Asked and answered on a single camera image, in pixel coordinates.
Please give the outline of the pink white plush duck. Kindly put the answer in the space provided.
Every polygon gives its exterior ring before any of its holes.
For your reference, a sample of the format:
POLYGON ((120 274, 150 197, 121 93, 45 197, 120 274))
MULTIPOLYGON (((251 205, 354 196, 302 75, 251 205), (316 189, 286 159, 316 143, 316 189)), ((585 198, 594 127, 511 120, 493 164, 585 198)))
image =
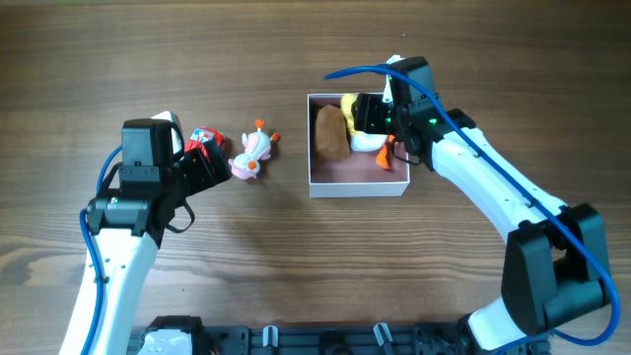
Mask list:
POLYGON ((241 180, 257 178, 261 162, 271 158, 272 144, 280 140, 278 133, 268 135, 263 131, 263 119, 258 119, 255 125, 254 132, 242 135, 244 151, 229 160, 232 175, 241 180))

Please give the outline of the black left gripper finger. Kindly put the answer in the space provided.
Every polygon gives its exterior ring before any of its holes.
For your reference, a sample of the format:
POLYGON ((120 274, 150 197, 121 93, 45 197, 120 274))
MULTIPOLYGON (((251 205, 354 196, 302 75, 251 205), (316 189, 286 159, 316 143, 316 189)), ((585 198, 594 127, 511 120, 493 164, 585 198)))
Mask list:
POLYGON ((194 167, 198 171, 206 170, 208 171, 208 162, 211 158, 221 157, 225 158, 228 161, 226 153, 222 150, 214 139, 209 140, 204 143, 201 148, 197 148, 197 156, 194 160, 194 167))
POLYGON ((212 185, 220 184, 232 177, 231 166, 225 158, 211 158, 208 162, 208 175, 212 185))

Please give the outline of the yellow white plush duck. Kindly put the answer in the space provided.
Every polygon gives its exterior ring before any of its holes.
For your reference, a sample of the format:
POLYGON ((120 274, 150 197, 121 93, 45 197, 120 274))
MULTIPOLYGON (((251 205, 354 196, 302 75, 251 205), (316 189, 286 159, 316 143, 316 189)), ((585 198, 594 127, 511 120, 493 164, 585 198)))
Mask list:
POLYGON ((355 94, 345 94, 341 97, 340 108, 346 120, 347 131, 350 139, 350 148, 356 152, 379 151, 376 156, 376 164, 383 170, 391 169, 388 153, 393 135, 367 134, 355 129, 355 119, 352 113, 352 106, 357 102, 358 96, 355 94))

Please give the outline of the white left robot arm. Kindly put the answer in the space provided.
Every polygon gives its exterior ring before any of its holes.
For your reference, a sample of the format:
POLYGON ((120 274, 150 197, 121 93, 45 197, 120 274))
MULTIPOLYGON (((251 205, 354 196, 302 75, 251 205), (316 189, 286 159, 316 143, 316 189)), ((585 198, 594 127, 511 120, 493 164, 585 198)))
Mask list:
POLYGON ((231 177, 224 135, 209 127, 184 138, 176 114, 131 119, 106 158, 96 195, 80 212, 87 247, 63 354, 123 354, 145 279, 165 232, 178 233, 186 199, 231 177))

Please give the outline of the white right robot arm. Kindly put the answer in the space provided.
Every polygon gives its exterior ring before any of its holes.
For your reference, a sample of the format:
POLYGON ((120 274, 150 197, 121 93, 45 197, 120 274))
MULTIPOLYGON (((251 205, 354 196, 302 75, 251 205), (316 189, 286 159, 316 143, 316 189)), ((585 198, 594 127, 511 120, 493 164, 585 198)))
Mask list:
POLYGON ((580 346, 608 340, 621 303, 599 213, 539 188, 472 118, 445 109, 424 57, 394 55, 369 70, 385 76, 386 86, 380 95, 358 96, 355 129, 402 144, 403 163, 424 165, 457 186, 505 243, 501 294, 456 324, 455 352, 506 354, 550 335, 580 346))

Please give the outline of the brown plush animal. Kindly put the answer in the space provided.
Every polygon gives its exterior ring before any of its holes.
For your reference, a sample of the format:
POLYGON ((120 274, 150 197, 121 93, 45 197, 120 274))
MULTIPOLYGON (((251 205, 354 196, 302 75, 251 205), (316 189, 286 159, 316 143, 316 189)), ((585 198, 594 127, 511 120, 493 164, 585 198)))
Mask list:
POLYGON ((315 154, 330 161, 344 161, 350 157, 346 120, 337 106, 324 106, 315 118, 315 154))

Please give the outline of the red toy fire truck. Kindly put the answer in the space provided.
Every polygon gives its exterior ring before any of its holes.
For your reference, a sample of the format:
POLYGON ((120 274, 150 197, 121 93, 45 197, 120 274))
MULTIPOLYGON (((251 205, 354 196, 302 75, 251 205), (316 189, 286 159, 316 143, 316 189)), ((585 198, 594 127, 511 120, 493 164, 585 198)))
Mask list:
POLYGON ((222 150, 225 149, 226 137, 221 131, 208 126, 201 126, 193 130, 193 133, 185 144, 184 151, 188 152, 196 148, 201 148, 204 143, 211 139, 214 139, 222 150))

